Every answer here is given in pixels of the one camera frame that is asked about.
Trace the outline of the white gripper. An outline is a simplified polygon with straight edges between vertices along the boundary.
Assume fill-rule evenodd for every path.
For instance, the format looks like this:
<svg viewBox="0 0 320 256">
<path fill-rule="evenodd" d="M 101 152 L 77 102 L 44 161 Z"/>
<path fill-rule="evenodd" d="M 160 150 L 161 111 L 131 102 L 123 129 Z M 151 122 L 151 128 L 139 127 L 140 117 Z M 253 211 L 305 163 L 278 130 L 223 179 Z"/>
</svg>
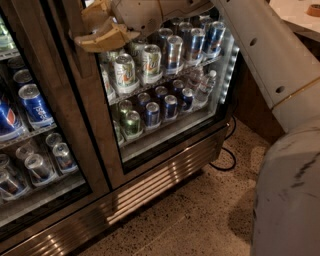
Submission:
<svg viewBox="0 0 320 256">
<path fill-rule="evenodd" d="M 114 15 L 121 24 L 113 21 Z M 159 0 L 94 0 L 81 11 L 81 17 L 85 25 L 103 24 L 94 34 L 74 38 L 79 47 L 91 53 L 119 49 L 140 33 L 151 35 L 163 22 Z"/>
</svg>

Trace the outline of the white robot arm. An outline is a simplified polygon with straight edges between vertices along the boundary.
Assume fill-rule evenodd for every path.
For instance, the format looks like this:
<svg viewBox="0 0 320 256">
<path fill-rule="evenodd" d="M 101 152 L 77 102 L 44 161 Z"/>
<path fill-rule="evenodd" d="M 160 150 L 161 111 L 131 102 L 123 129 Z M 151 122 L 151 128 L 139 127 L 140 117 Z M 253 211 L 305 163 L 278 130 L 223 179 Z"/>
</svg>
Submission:
<svg viewBox="0 0 320 256">
<path fill-rule="evenodd" d="M 320 62 L 266 0 L 95 0 L 83 9 L 83 35 L 76 43 L 89 54 L 114 50 L 165 21 L 217 8 L 238 44 L 268 107 L 285 131 L 267 152 L 258 177 L 250 256 L 319 256 Z M 134 211 L 134 191 L 159 179 L 162 169 L 195 172 L 208 158 L 208 131 L 120 174 L 120 154 L 93 60 L 91 75 L 77 86 L 113 192 L 94 204 L 104 228 Z"/>
</svg>

